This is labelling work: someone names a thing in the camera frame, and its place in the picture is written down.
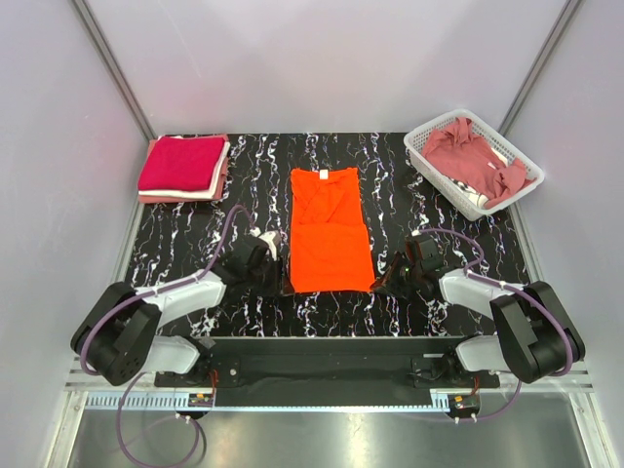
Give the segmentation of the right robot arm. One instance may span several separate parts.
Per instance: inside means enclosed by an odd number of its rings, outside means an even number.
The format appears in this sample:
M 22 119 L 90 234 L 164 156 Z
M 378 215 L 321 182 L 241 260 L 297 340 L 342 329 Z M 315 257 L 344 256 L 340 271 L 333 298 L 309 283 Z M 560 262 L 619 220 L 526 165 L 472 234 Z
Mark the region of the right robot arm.
M 371 289 L 405 299 L 436 298 L 493 320 L 495 335 L 465 339 L 443 361 L 444 378 L 454 386 L 468 384 L 478 371 L 510 372 L 530 384 L 565 374 L 585 358 L 585 343 L 553 288 L 542 281 L 509 284 L 444 266 L 438 258 L 415 261 L 396 253 Z

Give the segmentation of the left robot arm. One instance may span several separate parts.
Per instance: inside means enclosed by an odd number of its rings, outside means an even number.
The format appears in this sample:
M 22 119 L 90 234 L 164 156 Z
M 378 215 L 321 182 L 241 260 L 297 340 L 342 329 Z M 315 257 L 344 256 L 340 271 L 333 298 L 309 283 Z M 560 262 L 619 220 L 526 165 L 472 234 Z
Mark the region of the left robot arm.
M 235 295 L 279 296 L 286 283 L 283 259 L 264 242 L 254 244 L 245 257 L 229 253 L 209 270 L 160 286 L 135 289 L 114 283 L 77 328 L 70 348 L 86 371 L 113 386 L 126 384 L 142 372 L 178 375 L 188 385 L 198 386 L 210 376 L 210 345 L 157 331 Z

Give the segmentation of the orange t shirt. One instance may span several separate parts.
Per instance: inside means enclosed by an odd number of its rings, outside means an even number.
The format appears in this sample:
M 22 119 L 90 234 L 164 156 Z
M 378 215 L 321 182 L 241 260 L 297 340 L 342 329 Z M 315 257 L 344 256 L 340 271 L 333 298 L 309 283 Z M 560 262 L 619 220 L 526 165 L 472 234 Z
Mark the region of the orange t shirt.
M 291 172 L 290 276 L 296 293 L 367 293 L 374 282 L 356 168 Z

